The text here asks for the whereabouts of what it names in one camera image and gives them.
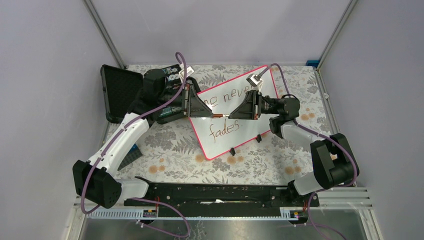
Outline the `black poker chip case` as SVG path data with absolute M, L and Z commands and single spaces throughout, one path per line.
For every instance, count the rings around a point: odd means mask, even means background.
M 166 107 L 147 116 L 150 125 L 164 125 L 187 117 L 182 112 L 182 90 L 191 84 L 197 93 L 200 87 L 195 78 L 189 76 L 182 83 L 178 64 L 164 68 L 152 68 L 145 74 L 110 65 L 102 65 L 100 75 L 105 101 L 106 119 L 119 124 L 129 112 L 142 114 L 163 104 Z

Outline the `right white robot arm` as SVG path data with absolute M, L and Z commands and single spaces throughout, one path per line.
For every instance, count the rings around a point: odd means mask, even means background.
M 310 129 L 297 122 L 299 99 L 286 94 L 281 98 L 263 96 L 258 90 L 250 90 L 229 119 L 258 120 L 261 115 L 272 115 L 270 131 L 281 139 L 291 141 L 311 154 L 312 172 L 291 181 L 287 187 L 287 201 L 301 205 L 307 195 L 328 190 L 340 184 L 351 185 L 359 175 L 359 168 L 345 135 L 330 136 Z

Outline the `pink framed whiteboard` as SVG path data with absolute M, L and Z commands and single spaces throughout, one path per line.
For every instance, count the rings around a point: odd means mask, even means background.
M 246 93 L 252 89 L 247 78 L 251 74 L 259 74 L 267 67 L 265 65 L 227 80 L 207 90 L 198 96 L 214 114 L 230 114 L 238 107 Z M 269 118 L 272 114 L 262 114 L 257 120 L 241 120 L 222 118 L 190 118 L 194 133 L 207 160 L 219 157 L 231 149 L 235 149 L 257 135 L 270 131 Z

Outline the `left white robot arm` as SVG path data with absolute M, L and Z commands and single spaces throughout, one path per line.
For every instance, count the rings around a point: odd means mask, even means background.
M 72 167 L 76 193 L 80 196 L 80 208 L 90 214 L 99 207 L 109 209 L 117 202 L 137 199 L 148 206 L 155 200 L 155 192 L 141 179 L 115 179 L 118 167 L 136 141 L 145 134 L 151 121 L 149 117 L 176 103 L 185 117 L 214 118 L 212 110 L 195 93 L 188 77 L 194 73 L 191 66 L 180 65 L 180 87 L 170 99 L 157 107 L 144 106 L 144 112 L 130 110 L 119 127 L 100 149 L 87 161 L 77 160 Z

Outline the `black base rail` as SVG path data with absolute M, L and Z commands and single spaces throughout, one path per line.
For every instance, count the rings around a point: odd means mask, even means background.
M 280 217 L 281 208 L 318 207 L 317 196 L 294 196 L 287 185 L 168 183 L 148 181 L 144 201 L 124 201 L 126 207 L 153 207 L 159 217 L 267 218 Z

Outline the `floral patterned table mat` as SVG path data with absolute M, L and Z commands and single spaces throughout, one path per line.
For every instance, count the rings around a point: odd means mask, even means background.
M 299 98 L 298 122 L 322 134 L 333 130 L 326 115 L 317 72 L 309 66 L 272 69 L 279 96 L 290 92 Z M 312 172 L 310 154 L 297 144 L 271 133 L 262 141 L 237 147 L 235 155 L 212 160 L 203 155 L 190 121 L 178 119 L 154 124 L 138 141 L 142 155 L 119 170 L 118 179 L 143 177 L 153 182 L 286 185 Z

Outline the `blue corner bracket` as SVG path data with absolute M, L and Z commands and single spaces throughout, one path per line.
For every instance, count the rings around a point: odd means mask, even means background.
M 320 64 L 320 60 L 307 60 L 305 66 L 317 68 Z

